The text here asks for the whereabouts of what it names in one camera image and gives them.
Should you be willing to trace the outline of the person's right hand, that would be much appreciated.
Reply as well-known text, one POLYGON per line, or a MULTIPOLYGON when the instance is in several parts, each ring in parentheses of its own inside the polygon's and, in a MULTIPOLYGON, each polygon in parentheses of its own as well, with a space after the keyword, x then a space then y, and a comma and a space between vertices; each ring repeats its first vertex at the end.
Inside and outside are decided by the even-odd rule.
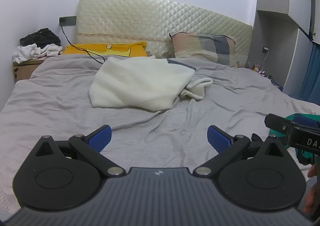
MULTIPOLYGON (((308 178, 309 180, 314 179, 314 177, 317 176, 317 168, 316 165, 312 165, 311 168, 308 171, 308 178)), ((304 206, 303 206, 303 212, 307 215, 312 215, 313 210, 315 209, 315 198, 317 194, 317 183, 315 182, 311 188, 308 190, 308 192, 305 194, 304 198, 304 206)))

